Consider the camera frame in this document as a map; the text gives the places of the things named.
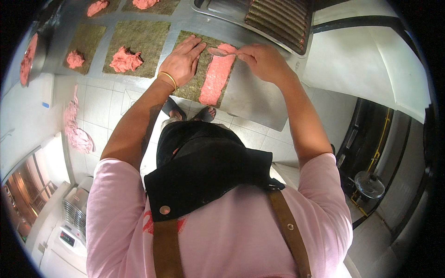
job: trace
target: digital scale display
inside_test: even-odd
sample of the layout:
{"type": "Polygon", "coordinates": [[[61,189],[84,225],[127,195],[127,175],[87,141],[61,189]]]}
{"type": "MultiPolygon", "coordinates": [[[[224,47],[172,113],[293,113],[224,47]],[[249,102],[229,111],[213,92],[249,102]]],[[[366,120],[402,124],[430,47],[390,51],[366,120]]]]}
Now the digital scale display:
{"type": "Polygon", "coordinates": [[[63,231],[60,233],[60,238],[63,239],[64,242],[68,243],[72,247],[74,247],[74,238],[65,234],[63,231]]]}

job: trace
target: pink t-shirt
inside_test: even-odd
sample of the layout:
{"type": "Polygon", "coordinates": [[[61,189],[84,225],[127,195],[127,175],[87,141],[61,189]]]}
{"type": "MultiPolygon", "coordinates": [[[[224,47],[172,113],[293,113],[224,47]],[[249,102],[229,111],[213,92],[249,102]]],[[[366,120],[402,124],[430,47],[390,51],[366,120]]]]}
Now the pink t-shirt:
{"type": "MultiPolygon", "coordinates": [[[[326,153],[310,160],[299,182],[298,191],[287,187],[282,192],[313,277],[330,277],[352,243],[351,215],[335,157],[326,153]]],[[[185,277],[298,276],[268,198],[256,187],[238,186],[183,216],[178,233],[185,277]]],[[[156,277],[150,204],[141,175],[130,164],[104,159],[97,165],[86,238],[88,277],[156,277]]]]}

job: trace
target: red print on shirt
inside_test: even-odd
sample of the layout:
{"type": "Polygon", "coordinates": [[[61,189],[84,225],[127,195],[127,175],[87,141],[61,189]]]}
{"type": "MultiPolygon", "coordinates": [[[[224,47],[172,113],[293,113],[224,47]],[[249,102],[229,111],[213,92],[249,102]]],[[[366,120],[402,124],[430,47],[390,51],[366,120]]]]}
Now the red print on shirt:
{"type": "MultiPolygon", "coordinates": [[[[184,215],[178,218],[178,234],[182,233],[184,227],[186,226],[188,215],[184,215]]],[[[147,221],[142,228],[143,233],[153,234],[153,217],[151,216],[151,210],[144,213],[144,221],[147,221]]]]}

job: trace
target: metal countertop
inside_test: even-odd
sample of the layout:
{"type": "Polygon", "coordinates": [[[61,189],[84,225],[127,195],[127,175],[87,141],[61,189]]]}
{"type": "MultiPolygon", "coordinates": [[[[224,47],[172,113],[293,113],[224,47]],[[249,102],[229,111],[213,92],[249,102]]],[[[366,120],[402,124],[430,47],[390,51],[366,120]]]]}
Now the metal countertop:
{"type": "MultiPolygon", "coordinates": [[[[158,68],[173,50],[173,46],[181,30],[211,36],[237,48],[251,43],[271,44],[280,51],[287,63],[298,75],[302,73],[304,65],[306,64],[304,56],[292,55],[255,32],[234,23],[194,11],[190,6],[190,0],[181,0],[171,16],[121,12],[125,2],[126,0],[122,0],[117,11],[113,13],[102,15],[98,18],[87,18],[85,16],[87,8],[85,2],[74,0],[65,1],[58,15],[59,23],[51,39],[43,72],[80,75],[73,70],[65,68],[62,65],[63,60],[77,26],[79,24],[98,24],[106,26],[107,29],[99,43],[86,76],[148,88],[154,78],[105,74],[102,72],[108,45],[114,32],[114,26],[119,20],[171,22],[170,31],[159,59],[158,68]]],[[[308,50],[312,35],[309,37],[309,40],[308,50]]],[[[278,131],[283,129],[287,120],[286,105],[279,89],[274,84],[264,82],[255,77],[247,64],[239,59],[235,63],[220,110],[278,131]]]]}

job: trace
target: bowl of pink paste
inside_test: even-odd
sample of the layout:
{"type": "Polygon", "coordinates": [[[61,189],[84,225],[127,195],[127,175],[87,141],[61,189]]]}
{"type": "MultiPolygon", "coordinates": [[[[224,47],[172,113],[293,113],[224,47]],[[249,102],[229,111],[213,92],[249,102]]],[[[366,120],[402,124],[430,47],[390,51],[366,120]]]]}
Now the bowl of pink paste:
{"type": "Polygon", "coordinates": [[[46,58],[46,41],[43,36],[35,33],[26,48],[20,62],[20,83],[28,87],[29,82],[36,79],[42,72],[46,58]]]}

